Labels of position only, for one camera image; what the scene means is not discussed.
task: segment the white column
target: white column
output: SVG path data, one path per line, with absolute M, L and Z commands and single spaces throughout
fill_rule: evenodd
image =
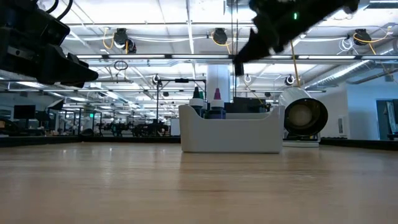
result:
M 208 65 L 207 66 L 207 101 L 211 102 L 216 92 L 220 89 L 221 99 L 230 102 L 231 84 L 228 65 Z

